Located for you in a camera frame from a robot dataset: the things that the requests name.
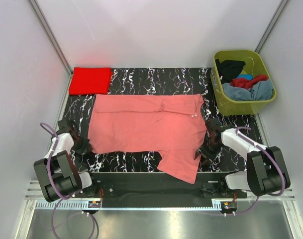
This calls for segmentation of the pink t shirt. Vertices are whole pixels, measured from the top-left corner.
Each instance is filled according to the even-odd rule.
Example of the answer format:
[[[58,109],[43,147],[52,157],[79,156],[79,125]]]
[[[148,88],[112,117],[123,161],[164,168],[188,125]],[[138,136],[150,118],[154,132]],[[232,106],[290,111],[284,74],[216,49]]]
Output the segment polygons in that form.
[[[196,95],[97,95],[89,124],[93,153],[154,151],[158,170],[194,184],[206,126]]]

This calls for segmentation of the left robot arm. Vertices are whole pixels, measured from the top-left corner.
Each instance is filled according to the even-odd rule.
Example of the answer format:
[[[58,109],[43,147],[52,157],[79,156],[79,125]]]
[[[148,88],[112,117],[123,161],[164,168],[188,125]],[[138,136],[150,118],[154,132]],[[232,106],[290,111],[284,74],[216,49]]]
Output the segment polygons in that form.
[[[79,172],[71,159],[71,151],[80,156],[91,153],[90,140],[78,135],[70,119],[58,121],[57,131],[43,122],[40,126],[51,134],[49,151],[33,165],[44,199],[51,203],[82,192],[96,196],[99,184],[90,172]]]

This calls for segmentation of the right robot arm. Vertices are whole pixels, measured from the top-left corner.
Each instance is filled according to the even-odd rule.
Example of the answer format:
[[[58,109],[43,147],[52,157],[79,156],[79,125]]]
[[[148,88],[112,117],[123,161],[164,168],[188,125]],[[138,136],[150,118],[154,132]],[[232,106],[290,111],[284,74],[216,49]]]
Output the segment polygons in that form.
[[[222,125],[217,119],[210,119],[205,126],[208,137],[195,152],[195,157],[201,158],[201,164],[213,162],[223,146],[246,161],[246,171],[228,173],[217,181],[216,190],[221,196],[227,198],[236,190],[244,190],[257,197],[278,197],[290,187],[288,170],[278,147],[253,141],[241,132],[242,126]]]

